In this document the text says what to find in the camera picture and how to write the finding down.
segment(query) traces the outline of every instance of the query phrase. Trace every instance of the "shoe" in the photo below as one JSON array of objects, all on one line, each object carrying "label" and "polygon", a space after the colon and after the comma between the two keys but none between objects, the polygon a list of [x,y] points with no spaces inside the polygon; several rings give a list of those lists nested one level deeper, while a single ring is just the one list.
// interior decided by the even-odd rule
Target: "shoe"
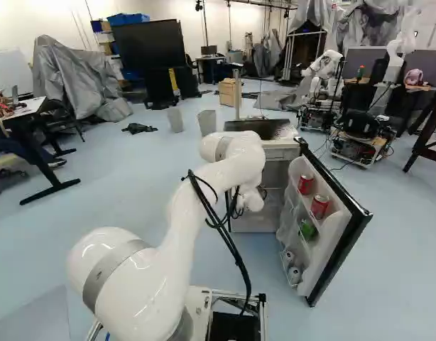
[{"label": "shoe", "polygon": [[55,158],[52,162],[48,162],[48,166],[52,169],[63,166],[67,163],[63,158]]}]

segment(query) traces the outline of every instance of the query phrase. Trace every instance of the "white wall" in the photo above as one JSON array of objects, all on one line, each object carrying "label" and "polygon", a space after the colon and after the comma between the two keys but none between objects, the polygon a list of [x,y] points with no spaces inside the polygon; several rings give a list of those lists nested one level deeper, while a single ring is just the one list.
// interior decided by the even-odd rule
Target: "white wall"
[{"label": "white wall", "polygon": [[[115,13],[144,13],[151,20],[176,18],[182,24],[185,50],[192,58],[200,56],[200,47],[205,45],[202,12],[196,12],[194,0],[88,0],[94,19],[106,18]],[[229,40],[229,11],[224,0],[206,0],[207,32],[209,45],[217,45],[225,53]],[[285,19],[281,13],[281,41],[284,41]],[[268,23],[269,10],[266,10]],[[254,42],[260,41],[263,31],[264,7],[250,4],[231,3],[231,33],[234,49],[244,49],[245,32],[252,32]],[[278,28],[279,10],[273,9],[271,28]]]},{"label": "white wall", "polygon": [[[417,49],[428,49],[428,41],[436,24],[436,4],[422,9],[420,18],[417,20],[415,29],[418,31],[416,38]],[[436,32],[429,46],[430,50],[436,50]]]},{"label": "white wall", "polygon": [[72,1],[75,0],[0,1],[0,50],[20,48],[30,62],[33,41],[43,34],[72,48],[84,49],[71,12]]},{"label": "white wall", "polygon": [[[202,12],[196,12],[194,0],[88,0],[93,19],[116,13],[146,13],[152,20],[176,18],[181,21],[185,50],[192,58],[200,56],[205,45]],[[263,31],[264,7],[231,3],[231,33],[235,49],[244,49],[245,32],[252,32],[254,42]],[[229,40],[229,12],[224,0],[206,0],[207,31],[210,45],[218,45],[225,53]],[[286,22],[284,11],[266,9],[270,28],[280,27],[284,43]],[[90,15],[85,0],[0,0],[0,50],[20,48],[28,62],[33,59],[33,41],[48,34],[62,44],[79,49],[96,50],[97,44],[90,27]]]}]

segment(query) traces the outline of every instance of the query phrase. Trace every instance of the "person's leg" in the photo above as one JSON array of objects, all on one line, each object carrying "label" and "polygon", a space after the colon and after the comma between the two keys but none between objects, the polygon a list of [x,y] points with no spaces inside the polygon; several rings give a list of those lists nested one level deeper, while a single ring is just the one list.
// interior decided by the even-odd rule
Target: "person's leg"
[{"label": "person's leg", "polygon": [[[52,163],[55,161],[54,156],[52,156],[48,151],[46,151],[41,146],[36,146],[37,151],[43,158],[46,163]],[[0,152],[13,153],[17,156],[27,160],[30,164],[34,164],[34,161],[31,160],[31,157],[26,153],[26,150],[19,142],[13,139],[1,139],[0,138]]]}]

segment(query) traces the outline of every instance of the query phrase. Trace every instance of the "gray joint band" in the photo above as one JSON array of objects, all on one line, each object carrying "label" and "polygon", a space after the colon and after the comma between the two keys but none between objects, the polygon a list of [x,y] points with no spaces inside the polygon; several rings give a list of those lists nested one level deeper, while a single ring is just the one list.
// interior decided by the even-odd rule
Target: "gray joint band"
[{"label": "gray joint band", "polygon": [[224,160],[226,157],[226,150],[227,147],[229,147],[229,144],[232,141],[232,137],[223,136],[217,146],[217,150],[215,151],[215,161],[221,161]]},{"label": "gray joint band", "polygon": [[145,243],[142,239],[132,239],[127,243],[112,249],[105,257],[95,264],[92,271],[90,271],[90,274],[84,283],[84,289],[82,290],[82,300],[94,314],[99,292],[103,288],[107,279],[129,257],[133,256],[136,252],[149,247],[151,246]]}]

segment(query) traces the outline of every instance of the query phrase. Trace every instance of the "pink object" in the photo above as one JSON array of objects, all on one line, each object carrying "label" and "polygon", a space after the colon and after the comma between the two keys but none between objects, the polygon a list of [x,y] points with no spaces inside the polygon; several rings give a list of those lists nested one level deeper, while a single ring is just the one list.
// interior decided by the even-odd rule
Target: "pink object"
[{"label": "pink object", "polygon": [[404,77],[404,84],[406,85],[422,85],[423,84],[423,71],[419,69],[409,70]]}]

